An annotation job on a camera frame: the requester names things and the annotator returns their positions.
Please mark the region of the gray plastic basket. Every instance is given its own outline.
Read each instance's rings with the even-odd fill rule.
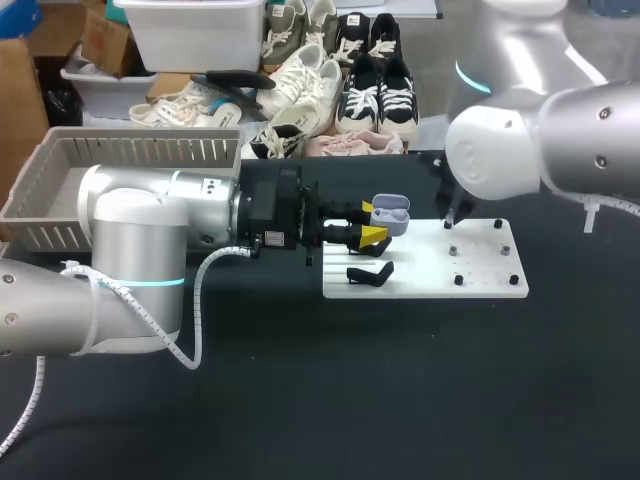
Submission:
[[[77,214],[85,172],[94,165],[170,168],[236,178],[243,133],[200,128],[53,128],[16,179],[0,211],[32,252],[90,252]]]

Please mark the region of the black and white sneaker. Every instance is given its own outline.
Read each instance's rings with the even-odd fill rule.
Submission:
[[[338,61],[343,75],[349,73],[358,55],[369,51],[370,23],[369,17],[358,12],[338,18],[336,48],[331,58]]]
[[[371,55],[384,69],[391,57],[402,57],[400,26],[390,13],[381,13],[371,27]]]
[[[418,102],[413,77],[400,57],[392,57],[380,79],[380,122],[378,132],[397,133],[408,142],[418,128]]]
[[[378,72],[373,59],[361,54],[351,67],[336,111],[338,133],[376,131]]]
[[[287,107],[253,140],[242,147],[241,158],[289,158],[320,122],[314,105]]]

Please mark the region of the pink sneaker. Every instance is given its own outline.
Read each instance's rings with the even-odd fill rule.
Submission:
[[[335,137],[320,136],[304,144],[305,157],[351,157],[359,155],[400,155],[404,151],[397,133],[351,132]]]

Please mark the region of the black mat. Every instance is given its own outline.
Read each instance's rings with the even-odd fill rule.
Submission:
[[[437,182],[415,159],[303,164],[327,195],[402,193],[435,217]],[[603,210],[584,235],[582,207],[550,196],[475,216],[511,222],[527,299],[329,301],[320,258],[223,259],[199,371],[167,352],[51,359],[0,478],[637,478],[640,219]],[[2,438],[34,368],[0,361]]]

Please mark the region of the blue container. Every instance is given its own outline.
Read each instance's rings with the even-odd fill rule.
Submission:
[[[640,14],[640,0],[591,0],[591,10],[606,17],[630,17]]]
[[[0,40],[26,37],[41,20],[36,0],[15,0],[0,10]]]

